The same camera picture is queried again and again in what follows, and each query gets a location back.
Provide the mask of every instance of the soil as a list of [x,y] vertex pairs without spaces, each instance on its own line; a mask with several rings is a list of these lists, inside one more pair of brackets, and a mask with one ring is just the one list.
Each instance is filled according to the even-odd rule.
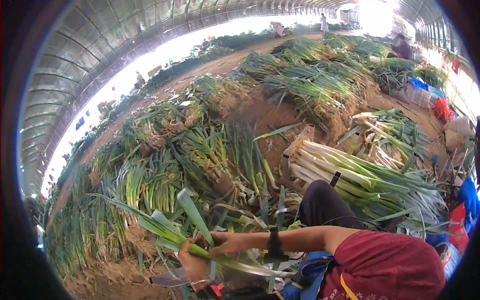
[[[94,291],[87,289],[79,290],[73,294],[78,300],[171,300],[173,299],[168,289],[152,286],[146,282],[138,283],[112,283],[103,276],[95,277],[96,286]],[[177,299],[182,299],[181,292],[174,288],[173,292]]]
[[[256,136],[272,132],[273,129],[269,126],[279,129],[302,122],[299,126],[283,132],[287,140],[280,134],[257,140],[262,156],[267,160],[269,167],[279,168],[283,151],[309,123],[295,110],[292,104],[285,101],[279,106],[275,103],[268,103],[267,100],[261,92],[255,92],[250,98],[243,101],[235,111],[230,112],[227,120],[234,123],[248,122],[252,128],[256,126]],[[315,141],[319,142],[323,137],[324,132],[317,129]]]
[[[320,38],[321,36],[322,34],[305,35],[305,37],[312,39]],[[180,92],[190,83],[191,79],[202,73],[208,72],[212,74],[222,74],[229,72],[245,59],[249,51],[253,50],[260,53],[267,53],[286,39],[290,39],[290,37],[266,41],[261,44],[251,46],[248,49],[234,52],[225,57],[205,63],[194,70],[186,72],[182,76],[173,78],[171,83],[156,90],[152,97],[143,99],[134,104],[131,108],[131,111],[147,107],[150,104],[157,102],[159,99],[167,98],[174,90]],[[438,136],[441,135],[442,125],[428,110],[420,108],[416,105],[402,103],[411,110],[408,111],[395,99],[389,99],[386,95],[372,96],[366,100],[370,106],[375,108],[399,108],[403,110],[403,112],[417,122],[421,130],[434,141],[432,144],[427,145],[427,149],[434,154],[444,151],[444,147],[440,143],[436,142]],[[131,111],[121,114],[117,120],[100,135],[100,137],[92,144],[90,149],[82,156],[79,162],[80,164],[90,161],[101,145],[109,143],[115,138],[117,132],[121,130],[124,121],[131,115]],[[299,115],[299,113],[295,111],[294,107],[287,101],[284,101],[280,106],[277,104],[268,103],[267,98],[259,91],[255,91],[249,98],[242,101],[235,110],[230,111],[230,113],[226,116],[226,119],[231,122],[248,122],[252,126],[255,126],[256,124],[255,133],[257,136],[263,133],[271,132],[272,129],[269,126],[273,126],[278,129],[287,125],[302,122],[301,125],[283,132],[287,140],[285,140],[279,134],[258,140],[258,145],[262,155],[264,159],[267,160],[270,168],[274,170],[274,173],[279,170],[280,158],[283,154],[283,151],[291,144],[291,142],[293,142],[295,137],[303,130],[303,128],[309,124],[308,121],[305,120],[303,116]],[[314,140],[318,143],[324,144],[327,139],[328,136],[326,136],[325,133],[319,130],[317,127],[315,130]],[[338,145],[337,148],[342,151],[348,151],[348,148],[350,148],[351,139],[352,137]],[[72,179],[69,177],[60,191],[57,205],[54,207],[52,214],[55,214],[63,207],[68,199],[71,189]],[[49,223],[53,219],[53,216],[50,216]],[[103,276],[99,274],[98,276],[92,276],[91,278],[93,277],[96,278],[95,291],[93,292],[91,288],[88,289],[87,286],[79,287],[77,284],[75,290],[77,290],[78,299],[171,299],[166,288],[151,286],[144,281],[141,276],[136,282],[134,280],[112,280],[112,278],[108,280],[105,274],[103,274]],[[178,294],[178,299],[182,299],[181,293],[176,291],[176,294]]]

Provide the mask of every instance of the black pants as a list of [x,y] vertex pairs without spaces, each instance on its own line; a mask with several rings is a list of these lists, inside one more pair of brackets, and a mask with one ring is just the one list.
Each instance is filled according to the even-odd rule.
[[333,225],[365,229],[339,193],[326,181],[315,180],[307,188],[299,208],[300,222],[311,227]]

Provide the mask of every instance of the plastic sheeting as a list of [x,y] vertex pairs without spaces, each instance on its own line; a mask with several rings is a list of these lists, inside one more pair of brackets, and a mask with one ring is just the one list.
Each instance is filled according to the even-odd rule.
[[[440,15],[433,0],[391,1],[398,6],[396,13],[413,25]],[[24,192],[40,189],[47,162],[76,113],[145,53],[178,36],[238,18],[322,12],[335,17],[339,7],[357,2],[77,0],[50,34],[25,96],[20,136]]]

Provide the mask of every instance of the hand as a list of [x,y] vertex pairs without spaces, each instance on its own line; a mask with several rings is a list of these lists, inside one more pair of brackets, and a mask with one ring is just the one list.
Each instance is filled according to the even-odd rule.
[[236,253],[247,251],[252,246],[253,234],[251,233],[232,233],[211,231],[215,244],[220,244],[217,247],[210,249],[211,256],[218,256],[226,253]]
[[[190,243],[195,243],[195,240],[186,240],[181,246],[179,250],[179,260],[181,265],[183,266],[183,269],[185,270],[185,273],[187,274],[188,280],[190,282],[194,281],[199,281],[202,279],[208,279],[208,274],[207,274],[207,264],[208,261],[204,258],[200,258],[197,256],[193,256],[190,253],[188,253],[188,248],[190,247]],[[197,291],[201,290],[204,287],[206,287],[207,283],[199,283],[196,285],[193,285],[192,288]]]

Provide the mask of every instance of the floral pattern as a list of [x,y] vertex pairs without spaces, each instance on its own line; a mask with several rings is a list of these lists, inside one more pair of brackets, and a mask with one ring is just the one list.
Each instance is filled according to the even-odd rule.
[[[364,297],[362,293],[355,293],[355,296],[357,296],[359,300],[388,300],[386,296],[377,296],[374,294],[365,295]],[[344,300],[344,299],[350,299],[350,296],[347,293],[340,293],[336,288],[332,291],[330,296],[318,298],[318,300]]]

